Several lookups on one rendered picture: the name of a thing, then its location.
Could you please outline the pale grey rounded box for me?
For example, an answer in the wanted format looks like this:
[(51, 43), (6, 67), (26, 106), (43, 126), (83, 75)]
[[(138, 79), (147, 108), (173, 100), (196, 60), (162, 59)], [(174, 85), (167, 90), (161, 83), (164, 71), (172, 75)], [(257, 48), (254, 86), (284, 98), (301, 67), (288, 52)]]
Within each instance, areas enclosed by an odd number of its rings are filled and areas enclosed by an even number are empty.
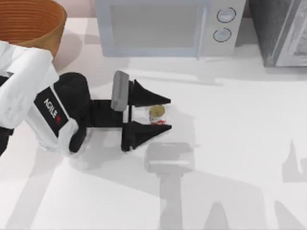
[(128, 105), (130, 77), (127, 73), (117, 70), (113, 78), (111, 108), (123, 112)]

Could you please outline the microwave oven door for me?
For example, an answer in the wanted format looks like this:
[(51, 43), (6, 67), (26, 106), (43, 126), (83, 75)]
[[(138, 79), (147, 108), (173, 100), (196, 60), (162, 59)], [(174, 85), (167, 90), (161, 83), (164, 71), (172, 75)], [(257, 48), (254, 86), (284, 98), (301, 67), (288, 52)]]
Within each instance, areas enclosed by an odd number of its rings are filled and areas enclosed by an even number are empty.
[(203, 0), (94, 0), (106, 57), (199, 57)]

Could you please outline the red and white can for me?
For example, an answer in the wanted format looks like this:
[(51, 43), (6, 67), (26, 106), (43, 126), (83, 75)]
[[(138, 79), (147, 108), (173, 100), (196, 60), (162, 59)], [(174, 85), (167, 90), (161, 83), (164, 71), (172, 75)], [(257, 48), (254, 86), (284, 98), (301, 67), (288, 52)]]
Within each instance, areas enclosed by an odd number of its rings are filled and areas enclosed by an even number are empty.
[(165, 125), (165, 107), (163, 105), (154, 105), (149, 110), (149, 121), (152, 125)]

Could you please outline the round microwave knob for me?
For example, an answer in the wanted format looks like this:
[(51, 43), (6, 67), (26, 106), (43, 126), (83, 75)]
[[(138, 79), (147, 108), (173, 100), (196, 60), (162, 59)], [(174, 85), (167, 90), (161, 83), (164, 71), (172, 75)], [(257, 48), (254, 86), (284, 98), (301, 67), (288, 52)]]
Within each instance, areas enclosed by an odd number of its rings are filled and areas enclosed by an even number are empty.
[(236, 17), (236, 11), (233, 8), (220, 9), (217, 13), (217, 20), (221, 23), (229, 23)]
[(213, 33), (216, 42), (223, 43), (228, 41), (232, 36), (232, 32), (227, 28), (220, 28)]

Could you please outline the pale microwave oven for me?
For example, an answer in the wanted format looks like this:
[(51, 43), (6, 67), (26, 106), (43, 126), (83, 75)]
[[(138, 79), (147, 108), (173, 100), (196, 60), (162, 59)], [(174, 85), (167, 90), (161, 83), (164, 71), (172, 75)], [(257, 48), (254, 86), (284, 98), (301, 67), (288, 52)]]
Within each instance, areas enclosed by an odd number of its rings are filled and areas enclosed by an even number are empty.
[(94, 0), (106, 57), (232, 55), (246, 0)]

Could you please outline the brown woven basket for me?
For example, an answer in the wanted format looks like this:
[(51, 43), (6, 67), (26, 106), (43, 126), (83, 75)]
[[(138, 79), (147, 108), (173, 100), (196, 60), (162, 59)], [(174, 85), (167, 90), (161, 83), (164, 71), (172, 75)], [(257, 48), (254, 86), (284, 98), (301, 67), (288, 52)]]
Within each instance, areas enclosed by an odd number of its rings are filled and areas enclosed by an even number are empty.
[(0, 40), (56, 56), (67, 12), (55, 0), (0, 0)]

